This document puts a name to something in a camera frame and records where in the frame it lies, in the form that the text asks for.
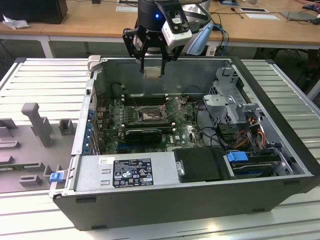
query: wooden desk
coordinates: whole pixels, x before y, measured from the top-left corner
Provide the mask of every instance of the wooden desk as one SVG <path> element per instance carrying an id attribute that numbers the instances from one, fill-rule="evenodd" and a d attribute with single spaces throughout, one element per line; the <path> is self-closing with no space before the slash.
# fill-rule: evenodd
<path id="1" fill-rule="evenodd" d="M 68 13 L 61 24 L 31 23 L 30 28 L 12 30 L 0 24 L 0 39 L 20 39 L 40 41 L 45 56 L 52 58 L 50 41 L 76 42 L 118 42 L 122 43 L 124 28 L 133 28 L 137 19 L 136 12 L 116 11 L 113 2 L 92 4 L 91 1 L 67 1 Z M 270 12 L 302 11 L 302 6 L 294 0 L 260 0 L 260 8 Z M 211 2 L 210 11 L 233 13 L 230 7 L 225 9 L 218 2 Z M 229 46 L 318 49 L 320 47 L 320 26 L 299 24 L 286 21 L 279 13 L 274 13 L 280 20 L 250 19 L 242 14 L 221 14 L 223 28 L 229 33 Z M 212 15 L 219 23 L 217 14 Z M 220 32 L 213 32 L 209 45 L 215 47 L 221 41 Z"/>
<path id="2" fill-rule="evenodd" d="M 137 12 L 116 11 L 117 4 L 91 1 L 67 1 L 68 13 L 61 24 L 47 24 L 42 29 L 48 36 L 81 36 L 122 38 L 125 28 L 133 28 Z"/>
<path id="3" fill-rule="evenodd" d="M 269 12 L 300 12 L 303 11 L 299 2 L 294 0 L 261 0 L 258 4 L 260 8 L 265 8 Z M 267 3 L 272 7 L 266 6 L 262 3 Z M 210 12 L 217 13 L 234 13 L 230 7 L 223 9 L 218 2 L 212 2 L 210 5 Z M 314 11 L 307 11 L 309 14 L 317 16 Z M 272 13 L 280 20 L 266 20 L 266 19 L 251 19 L 246 14 L 241 14 L 244 19 L 238 14 L 220 14 L 223 29 L 229 34 L 230 45 L 235 43 L 249 43 L 247 47 L 253 47 L 253 44 L 276 44 L 276 45 L 310 45 L 319 48 L 320 46 L 320 26 L 309 24 L 299 24 L 296 21 L 287 21 L 280 13 Z M 217 14 L 212 15 L 213 20 L 219 23 Z M 211 34 L 210 40 L 216 41 L 221 39 L 219 32 Z"/>

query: floor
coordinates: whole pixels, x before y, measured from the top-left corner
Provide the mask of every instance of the floor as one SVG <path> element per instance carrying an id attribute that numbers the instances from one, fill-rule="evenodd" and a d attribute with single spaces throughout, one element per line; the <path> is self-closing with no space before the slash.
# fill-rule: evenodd
<path id="1" fill-rule="evenodd" d="M 2 40 L 3 45 L 14 58 L 44 58 L 45 55 L 38 41 L 31 40 Z M 104 43 L 89 42 L 90 53 L 87 54 L 83 42 L 53 41 L 50 43 L 52 50 L 57 58 L 86 58 L 89 55 L 102 56 L 128 56 L 128 52 L 123 43 Z M 6 68 L 9 69 L 14 59 L 6 52 L 5 49 L 0 52 L 0 79 L 6 74 Z M 241 59 L 253 59 L 257 48 L 255 47 L 227 47 L 224 56 L 237 56 Z M 272 49 L 265 49 L 260 53 L 258 58 L 268 58 Z M 298 86 L 302 85 L 306 79 L 305 68 L 307 65 L 308 55 L 296 50 L 281 50 L 274 59 L 275 63 L 292 79 Z"/>

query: paper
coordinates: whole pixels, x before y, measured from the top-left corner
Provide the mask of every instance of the paper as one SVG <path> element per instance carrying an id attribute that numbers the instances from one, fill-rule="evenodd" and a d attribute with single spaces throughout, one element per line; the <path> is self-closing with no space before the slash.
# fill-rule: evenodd
<path id="1" fill-rule="evenodd" d="M 13 30 L 30 27 L 30 25 L 28 25 L 27 21 L 25 20 L 13 20 L 6 17 L 5 15 L 3 15 L 3 19 L 4 20 L 2 21 L 2 23 Z"/>
<path id="2" fill-rule="evenodd" d="M 275 15 L 270 14 L 246 13 L 246 15 L 251 19 L 280 20 Z"/>
<path id="3" fill-rule="evenodd" d="M 117 6 L 115 10 L 117 12 L 138 12 L 138 8 L 134 6 Z"/>

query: gray plastic part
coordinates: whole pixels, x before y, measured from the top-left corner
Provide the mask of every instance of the gray plastic part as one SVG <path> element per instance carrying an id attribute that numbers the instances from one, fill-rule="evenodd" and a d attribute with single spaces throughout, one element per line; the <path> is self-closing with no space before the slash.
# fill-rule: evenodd
<path id="1" fill-rule="evenodd" d="M 6 126 L 0 126 L 0 138 L 12 138 L 12 134 Z"/>
<path id="2" fill-rule="evenodd" d="M 43 125 L 44 125 L 44 130 L 46 131 L 46 134 L 50 135 L 52 133 L 52 127 L 50 125 L 50 122 L 49 122 L 48 118 L 46 116 L 44 116 L 44 117 L 41 117 L 41 119 L 42 119 L 42 122 L 43 122 Z M 35 131 L 33 126 L 31 126 L 31 129 L 32 129 L 34 135 L 38 136 L 38 134 Z"/>
<path id="3" fill-rule="evenodd" d="M 11 118 L 0 119 L 0 127 L 7 127 L 8 129 L 16 129 L 17 125 Z"/>
<path id="4" fill-rule="evenodd" d="M 21 180 L 19 183 L 24 187 L 34 186 L 38 185 L 40 186 L 42 184 L 42 180 L 38 175 L 25 175 L 20 177 Z"/>
<path id="5" fill-rule="evenodd" d="M 20 143 L 18 141 L 0 141 L 0 150 L 2 149 L 18 149 Z"/>
<path id="6" fill-rule="evenodd" d="M 2 156 L 0 157 L 0 165 L 12 164 L 15 159 L 12 156 Z"/>
<path id="7" fill-rule="evenodd" d="M 63 168 L 61 167 L 60 164 L 58 164 L 58 166 L 56 166 L 55 172 L 62 171 L 62 170 L 63 170 Z"/>
<path id="8" fill-rule="evenodd" d="M 45 148 L 50 146 L 51 138 L 48 125 L 44 124 L 44 120 L 39 115 L 39 105 L 36 102 L 27 102 L 22 107 L 22 114 L 26 115 L 33 126 L 33 132 L 39 136 Z"/>
<path id="9" fill-rule="evenodd" d="M 24 169 L 27 170 L 27 172 L 42 172 L 45 170 L 45 165 L 42 162 L 38 162 L 31 166 L 25 166 Z"/>
<path id="10" fill-rule="evenodd" d="M 47 179 L 48 182 L 50 182 L 50 175 L 53 173 L 52 169 L 49 165 L 46 165 L 44 168 L 43 177 Z"/>
<path id="11" fill-rule="evenodd" d="M 21 63 L 23 64 L 26 60 L 27 60 L 26 57 L 17 57 L 14 62 L 17 64 L 21 64 Z"/>
<path id="12" fill-rule="evenodd" d="M 75 134 L 75 128 L 70 118 L 61 119 L 58 126 L 62 136 Z"/>

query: table leg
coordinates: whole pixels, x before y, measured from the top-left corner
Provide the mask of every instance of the table leg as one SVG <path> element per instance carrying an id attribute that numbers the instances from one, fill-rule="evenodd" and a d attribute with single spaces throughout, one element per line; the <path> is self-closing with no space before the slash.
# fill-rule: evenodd
<path id="1" fill-rule="evenodd" d="M 44 55 L 47 59 L 53 59 L 55 57 L 51 47 L 50 47 L 50 40 L 48 36 L 42 36 L 41 39 L 39 40 L 44 52 Z"/>
<path id="2" fill-rule="evenodd" d="M 84 49 L 86 54 L 90 54 L 89 43 L 87 41 L 84 42 Z"/>
<path id="3" fill-rule="evenodd" d="M 207 42 L 208 48 L 206 50 L 205 55 L 206 56 L 214 56 L 216 53 L 218 44 L 219 44 L 218 42 L 208 41 Z"/>
<path id="4" fill-rule="evenodd" d="M 313 86 L 313 88 L 310 90 L 310 92 L 307 94 L 307 97 L 313 101 L 315 97 L 318 95 L 320 92 L 320 79 L 318 82 Z"/>

